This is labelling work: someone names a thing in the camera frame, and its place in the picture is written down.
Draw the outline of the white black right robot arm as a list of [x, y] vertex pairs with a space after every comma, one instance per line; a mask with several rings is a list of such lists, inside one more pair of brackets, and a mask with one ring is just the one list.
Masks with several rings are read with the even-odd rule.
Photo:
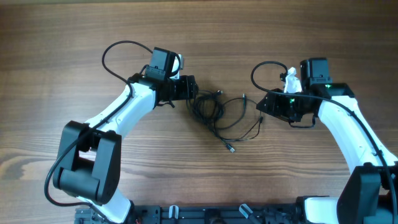
[[326, 58], [309, 58], [280, 74], [282, 89], [266, 90], [256, 108], [292, 128], [306, 114], [331, 132], [350, 177], [336, 197], [299, 197], [303, 223], [397, 223], [397, 156], [379, 140], [362, 115], [351, 88], [335, 83]]

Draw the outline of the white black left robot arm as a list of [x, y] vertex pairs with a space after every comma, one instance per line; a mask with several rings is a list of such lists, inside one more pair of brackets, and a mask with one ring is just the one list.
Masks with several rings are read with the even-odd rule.
[[134, 203], [118, 189], [122, 140], [155, 107], [191, 100], [197, 92], [192, 75], [159, 79], [134, 74], [99, 115], [66, 124], [45, 184], [78, 198], [103, 223], [134, 223]]

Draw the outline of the black cable silver plug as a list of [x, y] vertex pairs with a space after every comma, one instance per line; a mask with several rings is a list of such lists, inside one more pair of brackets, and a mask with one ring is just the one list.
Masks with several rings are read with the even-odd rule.
[[225, 138], [223, 138], [219, 135], [217, 128], [215, 126], [213, 126], [213, 134], [215, 135], [216, 138], [218, 138], [224, 144], [224, 146], [227, 148], [227, 150], [229, 152], [231, 152], [231, 153], [235, 152], [235, 149], [233, 148], [233, 146], [230, 143], [228, 143], [228, 141]]

